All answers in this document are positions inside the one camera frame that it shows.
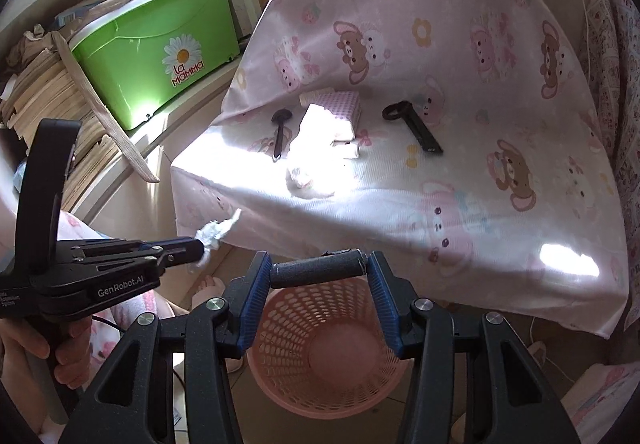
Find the person's left hand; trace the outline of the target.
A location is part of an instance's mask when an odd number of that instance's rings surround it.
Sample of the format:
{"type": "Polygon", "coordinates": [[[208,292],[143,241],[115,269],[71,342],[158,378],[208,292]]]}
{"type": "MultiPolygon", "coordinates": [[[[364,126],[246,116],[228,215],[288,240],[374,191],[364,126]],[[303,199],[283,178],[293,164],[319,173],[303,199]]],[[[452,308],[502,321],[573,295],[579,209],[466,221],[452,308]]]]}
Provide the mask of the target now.
{"type": "Polygon", "coordinates": [[[77,389],[89,379],[91,358],[92,320],[84,318],[63,328],[63,341],[49,343],[37,330],[22,319],[1,320],[1,342],[6,349],[2,378],[27,380],[32,378],[28,370],[27,356],[46,360],[54,356],[54,378],[63,386],[77,389]]]}

